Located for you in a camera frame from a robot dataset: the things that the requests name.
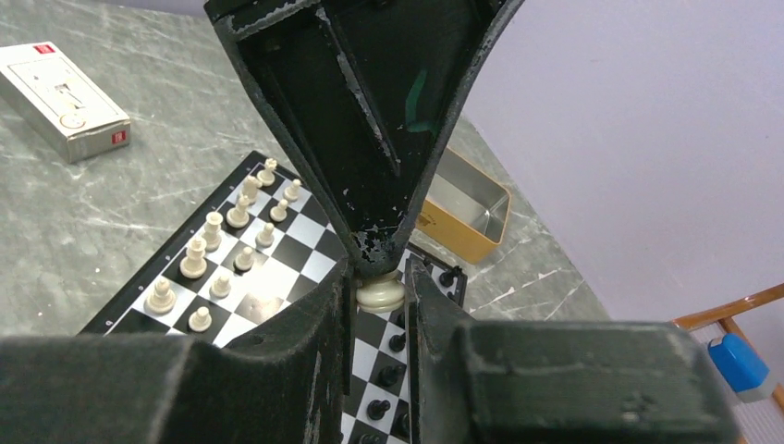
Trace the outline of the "white chess piece sixteenth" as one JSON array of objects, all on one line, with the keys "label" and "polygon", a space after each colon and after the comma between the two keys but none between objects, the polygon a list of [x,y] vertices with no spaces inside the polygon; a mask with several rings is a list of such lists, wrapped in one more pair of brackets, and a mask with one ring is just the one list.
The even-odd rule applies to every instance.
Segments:
[{"label": "white chess piece sixteenth", "polygon": [[405,302],[406,289],[397,271],[365,279],[356,291],[358,306],[367,313],[388,313]]}]

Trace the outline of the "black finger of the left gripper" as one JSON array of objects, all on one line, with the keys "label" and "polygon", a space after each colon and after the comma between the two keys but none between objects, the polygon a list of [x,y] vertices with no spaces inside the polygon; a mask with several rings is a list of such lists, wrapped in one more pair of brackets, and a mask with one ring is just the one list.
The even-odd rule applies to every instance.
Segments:
[{"label": "black finger of the left gripper", "polygon": [[225,1],[205,13],[361,278],[393,271],[517,1]]}]

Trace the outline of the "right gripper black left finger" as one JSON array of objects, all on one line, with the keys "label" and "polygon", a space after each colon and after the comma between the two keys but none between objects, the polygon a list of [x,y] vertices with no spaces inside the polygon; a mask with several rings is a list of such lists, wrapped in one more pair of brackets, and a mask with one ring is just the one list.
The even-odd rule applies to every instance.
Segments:
[{"label": "right gripper black left finger", "polygon": [[5,443],[338,443],[353,267],[224,347],[191,335],[1,341]]}]

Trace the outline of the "white chess rook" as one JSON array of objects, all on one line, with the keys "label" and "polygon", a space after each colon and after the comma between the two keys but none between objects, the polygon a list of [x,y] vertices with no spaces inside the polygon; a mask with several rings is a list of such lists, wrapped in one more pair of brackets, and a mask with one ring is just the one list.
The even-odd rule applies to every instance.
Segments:
[{"label": "white chess rook", "polygon": [[268,157],[265,159],[263,168],[256,174],[256,180],[260,188],[269,187],[275,183],[276,168],[277,161],[274,158]]}]

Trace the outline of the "white chess piece fifteenth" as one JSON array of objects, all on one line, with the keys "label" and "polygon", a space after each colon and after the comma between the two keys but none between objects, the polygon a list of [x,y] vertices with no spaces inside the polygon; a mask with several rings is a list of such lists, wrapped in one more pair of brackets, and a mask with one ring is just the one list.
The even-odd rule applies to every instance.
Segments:
[{"label": "white chess piece fifteenth", "polygon": [[257,201],[257,195],[260,189],[260,184],[254,175],[246,176],[241,182],[239,195],[244,196],[253,205]]}]

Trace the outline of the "white chess piece thirteenth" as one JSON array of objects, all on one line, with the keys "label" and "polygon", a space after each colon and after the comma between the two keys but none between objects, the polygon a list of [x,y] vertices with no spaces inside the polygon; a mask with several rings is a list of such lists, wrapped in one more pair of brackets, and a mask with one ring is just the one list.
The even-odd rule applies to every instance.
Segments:
[{"label": "white chess piece thirteenth", "polygon": [[267,222],[260,231],[257,232],[254,240],[259,249],[269,248],[275,241],[275,225]]}]

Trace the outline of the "white chess piece fourteenth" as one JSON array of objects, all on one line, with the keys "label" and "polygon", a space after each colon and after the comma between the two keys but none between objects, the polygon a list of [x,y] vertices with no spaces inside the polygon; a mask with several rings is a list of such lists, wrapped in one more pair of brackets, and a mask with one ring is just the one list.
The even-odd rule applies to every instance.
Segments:
[{"label": "white chess piece fourteenth", "polygon": [[205,251],[214,252],[220,247],[223,221],[223,216],[216,211],[209,212],[205,216],[201,234],[201,237],[206,242]]}]

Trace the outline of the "white chess piece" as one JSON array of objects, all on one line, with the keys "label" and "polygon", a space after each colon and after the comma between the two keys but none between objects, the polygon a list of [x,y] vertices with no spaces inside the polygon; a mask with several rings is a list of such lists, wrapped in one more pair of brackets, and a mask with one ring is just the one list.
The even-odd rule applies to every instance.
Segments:
[{"label": "white chess piece", "polygon": [[209,289],[209,295],[212,299],[222,300],[225,299],[232,290],[232,279],[230,275],[221,275],[216,277]]},{"label": "white chess piece", "polygon": [[283,198],[289,203],[297,202],[300,198],[301,181],[293,179],[291,183],[284,189]]},{"label": "white chess piece", "polygon": [[202,333],[210,328],[212,322],[210,309],[207,306],[201,306],[190,314],[188,329],[192,332]]},{"label": "white chess piece", "polygon": [[254,265],[254,250],[251,247],[244,247],[235,257],[233,266],[236,271],[245,273]]}]

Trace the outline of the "white chess piece eleventh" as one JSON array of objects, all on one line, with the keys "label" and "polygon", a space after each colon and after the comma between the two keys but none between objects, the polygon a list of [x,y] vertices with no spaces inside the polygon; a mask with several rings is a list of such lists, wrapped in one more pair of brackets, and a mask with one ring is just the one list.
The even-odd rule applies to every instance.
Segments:
[{"label": "white chess piece eleventh", "polygon": [[145,309],[153,315],[169,313],[177,301],[177,295],[171,288],[171,282],[166,277],[159,277],[152,291],[145,299]]}]

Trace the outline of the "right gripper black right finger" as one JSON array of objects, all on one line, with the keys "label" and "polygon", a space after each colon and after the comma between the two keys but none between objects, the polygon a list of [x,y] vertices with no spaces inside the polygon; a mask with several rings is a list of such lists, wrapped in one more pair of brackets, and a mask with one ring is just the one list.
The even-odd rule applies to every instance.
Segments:
[{"label": "right gripper black right finger", "polygon": [[479,320],[405,269],[414,443],[735,443],[700,344],[670,323]]}]

